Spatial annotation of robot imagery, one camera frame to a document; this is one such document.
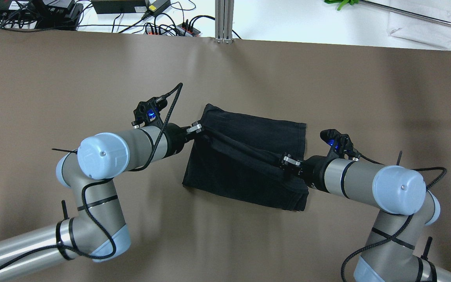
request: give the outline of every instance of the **metal bracket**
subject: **metal bracket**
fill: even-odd
[[[287,152],[283,154],[283,159],[281,159],[280,162],[280,168],[282,168],[283,170],[291,171],[295,175],[300,175],[301,165],[302,164],[300,161],[292,159],[292,155]]]
[[[200,133],[203,131],[203,126],[201,125],[201,123],[199,123],[198,121],[193,122],[192,127],[189,127],[186,130],[187,134],[191,134],[191,133]]]
[[[215,0],[215,41],[233,42],[234,0]]]

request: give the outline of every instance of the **silver metal pipe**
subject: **silver metal pipe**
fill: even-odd
[[[233,42],[234,0],[215,0],[215,40]]]
[[[57,243],[55,236],[56,225],[50,225],[41,229],[37,229],[0,242],[0,266],[7,261],[29,252],[36,248],[55,245]],[[70,245],[70,238],[63,236],[62,240],[65,244]],[[73,252],[67,252],[71,257],[77,257]],[[11,264],[0,271],[0,281],[5,281],[15,277],[28,275],[44,268],[54,266],[66,261],[57,248],[47,249],[33,253]]]
[[[445,21],[445,20],[440,20],[439,18],[433,18],[431,16],[425,16],[423,14],[417,14],[412,11],[405,11],[403,9],[398,9],[398,8],[391,7],[391,6],[382,5],[382,4],[371,2],[368,0],[360,0],[359,2],[366,4],[366,5],[373,6],[373,7],[385,9],[387,11],[392,11],[393,13],[396,13],[396,14],[402,14],[403,16],[409,16],[412,18],[417,18],[419,20],[426,21],[426,22],[435,23],[438,25],[444,25],[446,27],[451,27],[451,22]]]

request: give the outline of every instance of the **metal rod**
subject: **metal rod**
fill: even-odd
[[[387,11],[392,11],[393,13],[396,13],[396,14],[402,14],[403,16],[410,16],[412,18],[417,18],[419,20],[423,20],[426,22],[435,23],[438,25],[444,25],[446,27],[451,27],[451,22],[448,22],[445,20],[440,20],[439,18],[433,18],[431,16],[425,16],[423,14],[417,14],[412,11],[405,11],[405,10],[398,9],[395,7],[386,6],[386,5],[382,5],[382,4],[375,3],[375,2],[370,2],[368,0],[360,0],[360,3],[367,4],[367,5],[370,5],[373,7],[378,7],[381,9],[386,9]]]

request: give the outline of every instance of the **black cloth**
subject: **black cloth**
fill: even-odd
[[[191,150],[183,184],[258,205],[303,211],[308,188],[279,168],[283,153],[304,157],[306,124],[206,105],[204,134]]]

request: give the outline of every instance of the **black power supply box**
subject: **black power supply box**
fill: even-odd
[[[97,14],[145,13],[149,0],[91,0]]]

